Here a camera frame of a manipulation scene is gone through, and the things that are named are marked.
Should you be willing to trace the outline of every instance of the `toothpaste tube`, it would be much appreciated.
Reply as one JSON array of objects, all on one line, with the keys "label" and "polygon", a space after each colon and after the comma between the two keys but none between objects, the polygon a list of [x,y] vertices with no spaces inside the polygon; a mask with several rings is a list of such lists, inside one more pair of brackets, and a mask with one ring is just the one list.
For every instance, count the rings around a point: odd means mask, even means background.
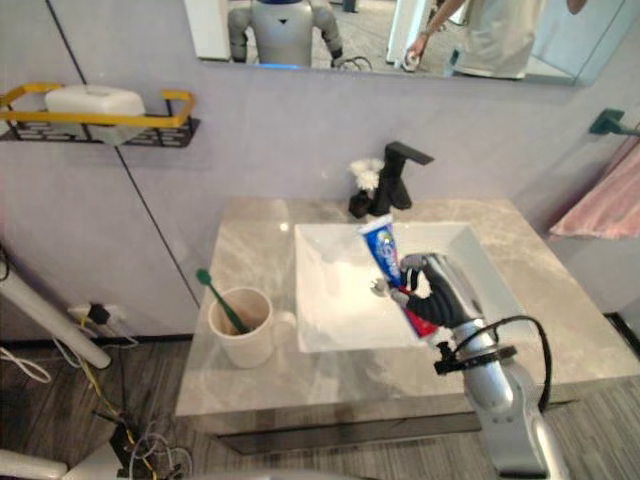
[{"label": "toothpaste tube", "polygon": [[398,266],[398,250],[393,238],[392,221],[391,214],[383,215],[360,227],[358,231],[364,236],[384,278],[398,288],[402,286],[402,276]]},{"label": "toothpaste tube", "polygon": [[[383,215],[361,227],[359,232],[367,242],[367,246],[387,282],[401,292],[409,293],[402,285],[402,274],[398,266],[398,250],[393,238],[392,222],[393,218],[391,214]],[[436,325],[419,317],[406,308],[404,308],[403,311],[418,338],[426,337],[438,330]]]}]

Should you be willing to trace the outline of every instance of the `towel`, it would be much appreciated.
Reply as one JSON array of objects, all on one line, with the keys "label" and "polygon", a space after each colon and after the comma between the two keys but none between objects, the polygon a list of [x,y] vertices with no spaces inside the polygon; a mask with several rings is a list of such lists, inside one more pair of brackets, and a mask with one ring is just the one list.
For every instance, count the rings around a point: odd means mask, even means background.
[{"label": "towel", "polygon": [[611,240],[640,235],[640,139],[620,146],[600,181],[551,233]]}]

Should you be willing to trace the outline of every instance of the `sink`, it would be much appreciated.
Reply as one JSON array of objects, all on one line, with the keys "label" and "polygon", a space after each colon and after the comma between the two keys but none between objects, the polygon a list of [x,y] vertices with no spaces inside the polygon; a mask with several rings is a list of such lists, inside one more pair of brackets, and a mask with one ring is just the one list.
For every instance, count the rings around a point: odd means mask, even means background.
[{"label": "sink", "polygon": [[[359,226],[295,226],[298,345],[303,352],[425,345],[400,308],[371,291],[382,275]],[[489,322],[524,313],[468,224],[394,223],[393,231],[399,258],[418,252],[449,255],[475,288]],[[528,340],[533,329],[515,322],[500,334],[503,341]]]}]

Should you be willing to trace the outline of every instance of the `marble countertop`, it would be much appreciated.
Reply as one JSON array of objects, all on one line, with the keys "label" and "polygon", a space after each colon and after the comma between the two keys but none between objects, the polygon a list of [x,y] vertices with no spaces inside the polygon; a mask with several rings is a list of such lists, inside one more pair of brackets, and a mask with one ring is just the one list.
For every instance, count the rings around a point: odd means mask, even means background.
[{"label": "marble countertop", "polygon": [[[433,200],[393,213],[400,222],[471,225],[525,311],[547,331],[553,400],[640,374],[640,362],[508,200]],[[295,312],[293,226],[352,222],[346,202],[232,199],[213,252],[216,285],[259,288],[275,309]],[[207,291],[176,406],[195,428],[225,434],[471,410],[461,375],[437,376],[438,352],[426,346],[305,354],[290,335],[265,364],[237,369],[209,330],[211,301]],[[541,382],[538,343],[516,346],[517,360]]]}]

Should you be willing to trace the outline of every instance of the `mug handle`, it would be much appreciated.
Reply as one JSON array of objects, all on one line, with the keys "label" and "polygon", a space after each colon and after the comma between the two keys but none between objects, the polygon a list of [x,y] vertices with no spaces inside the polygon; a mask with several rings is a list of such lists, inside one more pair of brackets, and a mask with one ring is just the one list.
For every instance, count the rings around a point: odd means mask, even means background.
[{"label": "mug handle", "polygon": [[286,310],[279,310],[273,314],[273,325],[271,334],[273,343],[280,345],[289,338],[292,331],[296,329],[296,316]]}]

